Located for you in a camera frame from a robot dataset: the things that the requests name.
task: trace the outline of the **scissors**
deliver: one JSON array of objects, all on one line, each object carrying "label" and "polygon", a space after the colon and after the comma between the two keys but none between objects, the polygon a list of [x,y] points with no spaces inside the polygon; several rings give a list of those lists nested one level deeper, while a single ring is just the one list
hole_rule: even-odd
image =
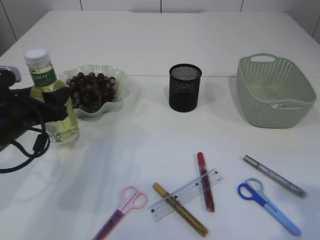
[{"label": "scissors", "polygon": [[[126,198],[126,191],[133,189],[134,193]],[[136,205],[135,201],[138,197],[143,196],[143,203]],[[148,202],[148,197],[143,191],[139,191],[136,186],[126,186],[121,192],[121,204],[117,210],[112,214],[109,220],[103,225],[100,231],[95,235],[93,240],[103,240],[109,233],[119,224],[122,218],[132,209],[142,209]]]},{"label": "scissors", "polygon": [[[260,188],[254,188],[250,182],[257,182],[260,185]],[[241,192],[241,187],[246,188],[252,194],[252,196],[244,196]],[[264,207],[264,209],[267,210],[268,213],[270,213],[275,219],[277,219],[290,233],[295,236],[301,236],[300,229],[292,221],[290,221],[290,219],[287,218],[287,216],[280,211],[264,194],[264,185],[260,180],[254,177],[248,178],[245,180],[245,183],[241,183],[238,186],[238,193],[241,198],[245,200],[254,200]]]}]

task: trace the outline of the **clear plastic ruler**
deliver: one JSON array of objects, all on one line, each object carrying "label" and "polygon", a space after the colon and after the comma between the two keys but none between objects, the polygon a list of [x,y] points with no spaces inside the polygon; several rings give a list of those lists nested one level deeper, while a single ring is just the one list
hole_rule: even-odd
[{"label": "clear plastic ruler", "polygon": [[164,218],[165,216],[169,215],[175,210],[166,202],[168,198],[173,197],[181,205],[184,205],[192,199],[194,199],[195,197],[197,197],[198,195],[202,194],[205,190],[207,190],[207,188],[203,188],[202,184],[202,179],[206,176],[208,177],[210,187],[216,185],[224,179],[220,172],[215,168],[208,171],[206,174],[201,175],[200,177],[184,185],[177,191],[174,191],[170,195],[164,197],[160,201],[157,201],[155,204],[148,207],[148,211],[151,213],[154,220],[159,221],[160,219]]}]

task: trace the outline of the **silver glitter pen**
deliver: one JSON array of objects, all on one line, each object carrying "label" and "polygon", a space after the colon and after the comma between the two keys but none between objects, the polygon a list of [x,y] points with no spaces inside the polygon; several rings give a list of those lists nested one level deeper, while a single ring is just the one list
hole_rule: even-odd
[{"label": "silver glitter pen", "polygon": [[250,164],[252,167],[257,169],[259,172],[263,173],[267,177],[271,178],[276,183],[280,184],[284,188],[288,189],[294,195],[304,198],[307,196],[307,193],[303,191],[300,187],[293,184],[292,182],[285,179],[283,176],[280,176],[278,173],[272,171],[270,168],[266,167],[265,165],[261,164],[260,162],[254,160],[253,158],[249,157],[248,155],[244,156],[243,160]]}]

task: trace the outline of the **red marker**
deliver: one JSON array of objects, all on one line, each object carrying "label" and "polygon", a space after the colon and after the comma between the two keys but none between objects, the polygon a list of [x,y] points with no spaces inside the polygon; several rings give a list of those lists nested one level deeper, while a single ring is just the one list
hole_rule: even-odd
[{"label": "red marker", "polygon": [[[204,154],[202,152],[198,152],[198,163],[199,163],[199,170],[200,170],[200,175],[206,174],[207,173],[207,167],[205,163],[205,158]],[[211,187],[210,187],[210,182],[209,182],[209,177],[208,175],[204,176],[202,178],[202,187],[203,189],[206,189],[203,194],[204,194],[204,199],[205,199],[205,206],[206,210],[208,212],[214,212],[215,211],[215,204],[214,204],[214,197],[211,192]]]}]

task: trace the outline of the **basket handle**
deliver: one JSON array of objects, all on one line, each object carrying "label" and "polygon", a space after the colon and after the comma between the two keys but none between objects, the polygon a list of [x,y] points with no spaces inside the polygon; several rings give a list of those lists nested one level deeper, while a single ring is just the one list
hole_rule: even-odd
[{"label": "basket handle", "polygon": [[277,58],[278,58],[277,56],[275,56],[275,55],[273,55],[273,54],[270,54],[270,53],[257,53],[257,54],[254,54],[254,55],[249,56],[248,58],[249,58],[249,60],[250,60],[251,62],[256,62],[256,61],[252,61],[252,58],[254,58],[254,57],[260,57],[260,56],[262,56],[262,57],[270,57],[270,58],[273,58],[273,59],[274,59],[274,60],[272,60],[272,61],[265,61],[265,62],[261,61],[260,63],[272,63],[272,62],[276,61]]}]

